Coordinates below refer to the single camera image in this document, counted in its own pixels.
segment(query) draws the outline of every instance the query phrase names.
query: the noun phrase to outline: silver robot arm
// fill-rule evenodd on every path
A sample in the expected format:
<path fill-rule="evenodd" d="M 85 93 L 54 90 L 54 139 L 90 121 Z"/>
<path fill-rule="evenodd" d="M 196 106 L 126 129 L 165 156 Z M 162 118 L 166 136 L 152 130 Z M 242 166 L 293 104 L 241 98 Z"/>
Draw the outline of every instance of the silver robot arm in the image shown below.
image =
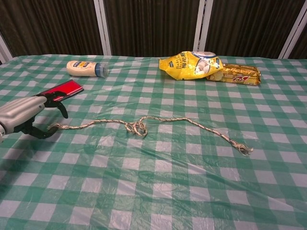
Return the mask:
<path fill-rule="evenodd" d="M 65 93 L 54 92 L 50 94 L 38 94 L 32 97 L 16 99 L 0 107 L 0 143 L 3 136 L 22 131 L 37 138 L 48 138 L 52 136 L 56 129 L 44 132 L 34 126 L 35 116 L 45 107 L 57 107 L 62 115 L 67 118 L 67 111 L 61 102 L 53 101 L 58 96 Z"/>

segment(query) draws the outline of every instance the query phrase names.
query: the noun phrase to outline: rope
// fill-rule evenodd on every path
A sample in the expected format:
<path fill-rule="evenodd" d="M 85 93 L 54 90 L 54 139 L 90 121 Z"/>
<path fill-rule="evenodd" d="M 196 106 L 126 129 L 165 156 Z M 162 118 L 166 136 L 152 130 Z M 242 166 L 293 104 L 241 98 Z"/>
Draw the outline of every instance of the rope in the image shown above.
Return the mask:
<path fill-rule="evenodd" d="M 138 121 L 136 122 L 125 122 L 122 120 L 113 120 L 113 119 L 101 119 L 101 120 L 94 120 L 88 124 L 84 124 L 81 126 L 66 126 L 66 125 L 62 125 L 62 124 L 52 124 L 49 129 L 51 129 L 52 127 L 57 127 L 58 129 L 82 129 L 82 128 L 86 128 L 89 127 L 93 124 L 97 124 L 97 123 L 110 123 L 110 122 L 115 122 L 115 123 L 120 123 L 125 125 L 125 128 L 128 132 L 131 132 L 133 134 L 136 134 L 140 137 L 145 137 L 148 133 L 148 130 L 146 128 L 146 125 L 143 123 L 143 120 L 145 119 L 153 119 L 153 120 L 157 120 L 157 121 L 161 121 L 161 122 L 173 122 L 173 121 L 188 121 L 191 124 L 198 126 L 199 128 L 205 129 L 209 132 L 212 132 L 222 138 L 224 138 L 226 141 L 228 141 L 234 148 L 236 148 L 239 152 L 241 152 L 244 156 L 248 156 L 250 154 L 251 151 L 253 151 L 253 148 L 249 148 L 244 144 L 240 144 L 232 139 L 230 139 L 229 137 L 221 134 L 218 131 L 215 131 L 213 129 L 207 128 L 195 121 L 192 121 L 191 119 L 187 118 L 187 117 L 180 117 L 180 118 L 159 118 L 156 116 L 143 116 L 141 117 Z"/>

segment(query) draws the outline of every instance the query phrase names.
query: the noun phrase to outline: mayonnaise bottle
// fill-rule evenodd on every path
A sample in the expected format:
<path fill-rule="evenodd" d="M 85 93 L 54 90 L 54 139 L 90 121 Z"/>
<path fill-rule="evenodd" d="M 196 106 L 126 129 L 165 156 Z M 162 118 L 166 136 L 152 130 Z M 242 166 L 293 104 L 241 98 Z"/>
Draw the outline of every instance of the mayonnaise bottle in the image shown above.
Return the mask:
<path fill-rule="evenodd" d="M 106 63 L 96 63 L 91 61 L 69 61 L 66 70 L 73 76 L 84 77 L 107 77 L 109 70 Z"/>

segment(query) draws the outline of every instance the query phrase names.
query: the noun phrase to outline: plastic tablecloth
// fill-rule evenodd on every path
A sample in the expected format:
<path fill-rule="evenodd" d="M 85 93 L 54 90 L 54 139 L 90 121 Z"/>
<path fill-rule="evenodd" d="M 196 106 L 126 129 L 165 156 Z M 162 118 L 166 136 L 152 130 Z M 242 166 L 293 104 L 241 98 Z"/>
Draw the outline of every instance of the plastic tablecloth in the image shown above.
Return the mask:
<path fill-rule="evenodd" d="M 35 125 L 188 117 L 254 148 L 245 157 L 213 133 L 146 120 L 14 133 L 0 144 L 0 229 L 302 230 L 307 228 L 307 60 L 221 57 L 255 65 L 261 85 L 176 81 L 158 58 L 43 55 L 0 65 L 0 105 L 70 79 L 84 91 Z M 107 62 L 106 79 L 72 77 L 70 60 Z"/>

